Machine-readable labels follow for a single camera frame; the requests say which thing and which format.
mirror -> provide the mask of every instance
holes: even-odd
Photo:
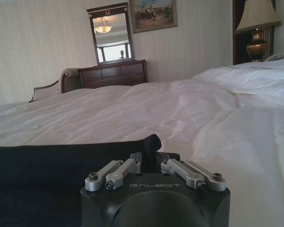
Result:
[[[87,11],[98,65],[133,60],[128,4],[122,3]]]

painting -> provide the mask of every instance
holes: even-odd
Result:
[[[175,0],[130,0],[133,33],[177,26]]]

white bedsheet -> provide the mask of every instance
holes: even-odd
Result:
[[[284,67],[250,66],[4,108],[0,146],[128,141],[155,133],[161,151],[223,174],[232,192],[230,226],[284,227]]]

wooden dresser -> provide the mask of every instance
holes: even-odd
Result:
[[[78,70],[82,88],[98,88],[112,85],[133,86],[147,83],[145,60],[99,65]]]

screw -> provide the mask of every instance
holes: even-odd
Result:
[[[113,181],[107,181],[106,184],[105,184],[105,188],[106,188],[107,190],[113,189],[114,186],[115,186],[115,184],[114,184]]]
[[[214,173],[212,175],[212,177],[215,179],[215,180],[218,180],[218,181],[221,181],[223,179],[223,176],[219,173]]]
[[[96,181],[98,179],[98,174],[97,173],[90,173],[89,174],[89,179],[91,181]]]
[[[205,189],[206,183],[204,181],[197,181],[197,189]]]

